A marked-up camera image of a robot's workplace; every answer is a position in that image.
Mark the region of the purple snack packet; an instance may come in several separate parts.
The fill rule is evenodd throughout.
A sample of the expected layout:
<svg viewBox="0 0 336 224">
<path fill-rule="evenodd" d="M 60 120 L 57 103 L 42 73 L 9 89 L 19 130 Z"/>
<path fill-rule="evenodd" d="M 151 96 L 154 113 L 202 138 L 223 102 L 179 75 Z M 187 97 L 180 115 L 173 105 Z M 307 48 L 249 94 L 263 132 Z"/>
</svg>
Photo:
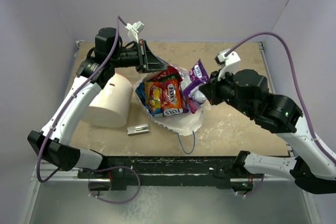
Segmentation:
<svg viewBox="0 0 336 224">
<path fill-rule="evenodd" d="M 180 83 L 183 96 L 194 102 L 203 104 L 206 101 L 206 96 L 199 90 L 199 87 L 207 84 L 208 82 L 209 76 L 199 59 Z"/>
</svg>

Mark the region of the orange Fox's candy bag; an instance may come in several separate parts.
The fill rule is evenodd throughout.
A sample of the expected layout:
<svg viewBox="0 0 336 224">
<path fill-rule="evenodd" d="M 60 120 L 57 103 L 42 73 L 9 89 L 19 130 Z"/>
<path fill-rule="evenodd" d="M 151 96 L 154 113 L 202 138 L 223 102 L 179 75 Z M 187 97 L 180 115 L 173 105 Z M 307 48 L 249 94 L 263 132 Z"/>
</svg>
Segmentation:
<svg viewBox="0 0 336 224">
<path fill-rule="evenodd" d="M 160 82 L 146 81 L 145 94 L 148 99 L 147 103 L 152 108 L 182 108 L 182 100 L 177 84 L 168 84 L 165 86 Z"/>
</svg>

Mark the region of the blue checkered paper bag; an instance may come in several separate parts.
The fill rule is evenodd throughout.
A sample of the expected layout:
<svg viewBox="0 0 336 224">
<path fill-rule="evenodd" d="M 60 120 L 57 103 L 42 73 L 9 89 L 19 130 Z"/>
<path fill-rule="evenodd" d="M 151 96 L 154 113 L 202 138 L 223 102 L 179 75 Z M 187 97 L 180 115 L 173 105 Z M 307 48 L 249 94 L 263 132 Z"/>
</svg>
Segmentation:
<svg viewBox="0 0 336 224">
<path fill-rule="evenodd" d="M 203 63 L 198 60 L 186 70 L 163 61 L 167 69 L 146 74 L 133 86 L 140 106 L 157 125 L 177 134 L 182 151 L 189 155 L 196 146 L 196 131 L 203 124 L 199 87 L 208 83 Z"/>
</svg>

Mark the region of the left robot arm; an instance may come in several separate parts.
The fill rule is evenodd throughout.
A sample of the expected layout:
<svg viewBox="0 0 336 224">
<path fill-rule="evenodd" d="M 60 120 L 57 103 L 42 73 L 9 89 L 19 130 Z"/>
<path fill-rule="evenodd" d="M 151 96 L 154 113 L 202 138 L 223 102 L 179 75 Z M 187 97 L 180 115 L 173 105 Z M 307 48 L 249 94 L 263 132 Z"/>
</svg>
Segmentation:
<svg viewBox="0 0 336 224">
<path fill-rule="evenodd" d="M 135 67 L 138 73 L 150 73 L 167 69 L 167 65 L 155 56 L 145 40 L 138 34 L 141 22 L 127 24 L 132 47 L 123 46 L 115 28 L 99 30 L 95 46 L 89 50 L 76 72 L 73 85 L 50 121 L 40 131 L 31 131 L 27 137 L 38 156 L 58 168 L 88 168 L 96 178 L 108 172 L 103 155 L 91 150 L 70 146 L 73 133 L 91 101 L 107 85 L 116 68 Z"/>
</svg>

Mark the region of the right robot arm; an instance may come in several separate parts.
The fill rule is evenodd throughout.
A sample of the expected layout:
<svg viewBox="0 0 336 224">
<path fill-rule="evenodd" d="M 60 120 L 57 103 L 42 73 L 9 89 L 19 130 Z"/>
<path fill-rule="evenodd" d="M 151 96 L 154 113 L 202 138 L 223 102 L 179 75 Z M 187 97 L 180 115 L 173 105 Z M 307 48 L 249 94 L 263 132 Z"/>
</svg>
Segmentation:
<svg viewBox="0 0 336 224">
<path fill-rule="evenodd" d="M 297 154 L 280 158 L 240 151 L 233 164 L 238 177 L 268 174 L 292 180 L 312 194 L 335 193 L 335 153 L 319 138 L 313 138 L 308 120 L 294 100 L 269 92 L 266 77 L 244 69 L 235 74 L 226 72 L 220 78 L 219 71 L 214 71 L 200 91 L 211 105 L 225 102 L 282 138 Z"/>
</svg>

